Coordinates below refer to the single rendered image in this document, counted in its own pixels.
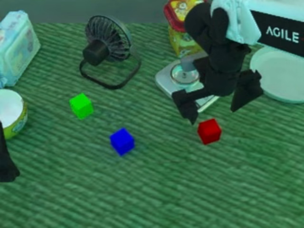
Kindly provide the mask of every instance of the red cube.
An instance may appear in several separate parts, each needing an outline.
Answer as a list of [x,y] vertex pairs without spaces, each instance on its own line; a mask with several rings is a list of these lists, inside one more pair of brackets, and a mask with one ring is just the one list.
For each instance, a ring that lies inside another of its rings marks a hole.
[[221,133],[222,130],[215,119],[206,120],[199,124],[198,134],[205,145],[218,141]]

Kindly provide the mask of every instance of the can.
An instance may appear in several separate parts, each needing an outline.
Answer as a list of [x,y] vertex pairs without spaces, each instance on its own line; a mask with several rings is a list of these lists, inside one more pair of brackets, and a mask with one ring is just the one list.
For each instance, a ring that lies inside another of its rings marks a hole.
[[169,40],[175,54],[181,58],[202,51],[202,48],[186,33],[184,21],[187,13],[204,0],[169,0],[163,11],[168,21]]

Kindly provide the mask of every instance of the green tablecloth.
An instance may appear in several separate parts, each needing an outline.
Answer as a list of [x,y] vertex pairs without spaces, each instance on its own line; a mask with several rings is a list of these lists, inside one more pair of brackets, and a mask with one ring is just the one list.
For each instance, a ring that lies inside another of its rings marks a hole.
[[[22,176],[0,185],[0,227],[303,228],[304,105],[263,96],[232,114],[231,97],[221,98],[199,116],[223,129],[204,146],[154,82],[175,60],[167,26],[129,28],[142,68],[110,91],[79,75],[84,25],[35,26],[42,49],[14,88],[29,119],[8,142]],[[90,72],[117,82],[132,67]],[[95,113],[80,121],[69,99],[82,92]],[[109,144],[121,127],[136,140],[123,158]]]

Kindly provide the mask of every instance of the tissue package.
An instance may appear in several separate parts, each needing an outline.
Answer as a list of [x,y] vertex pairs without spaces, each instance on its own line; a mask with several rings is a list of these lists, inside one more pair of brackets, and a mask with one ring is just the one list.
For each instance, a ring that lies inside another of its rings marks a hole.
[[0,22],[0,86],[14,86],[40,47],[27,13],[9,12]]

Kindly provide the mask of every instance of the fan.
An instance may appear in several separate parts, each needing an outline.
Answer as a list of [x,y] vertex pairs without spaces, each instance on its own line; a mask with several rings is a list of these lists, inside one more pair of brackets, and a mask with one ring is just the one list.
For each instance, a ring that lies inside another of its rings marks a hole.
[[[85,29],[89,44],[83,50],[84,59],[79,66],[81,75],[107,89],[114,90],[124,87],[138,72],[142,64],[141,58],[132,45],[131,33],[128,28],[116,18],[94,16],[90,18]],[[86,63],[97,66],[104,60],[122,62],[130,56],[133,56],[137,60],[137,66],[127,78],[118,85],[106,84],[87,75],[83,71]]]

